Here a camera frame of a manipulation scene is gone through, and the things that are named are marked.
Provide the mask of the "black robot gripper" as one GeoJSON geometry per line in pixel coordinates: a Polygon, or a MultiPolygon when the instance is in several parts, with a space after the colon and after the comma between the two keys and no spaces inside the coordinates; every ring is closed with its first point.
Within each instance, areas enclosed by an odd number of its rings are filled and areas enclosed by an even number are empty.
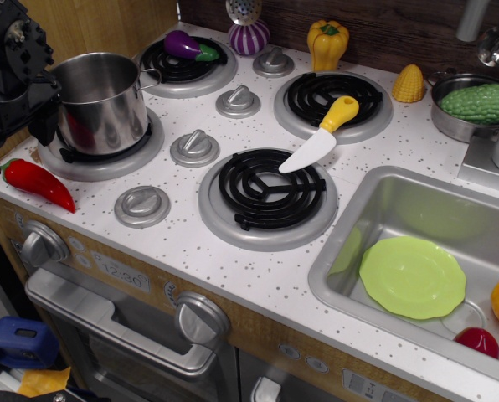
{"type": "Polygon", "coordinates": [[[19,1],[0,1],[0,143],[24,128],[46,147],[59,122],[60,84],[46,33],[19,1]]]}

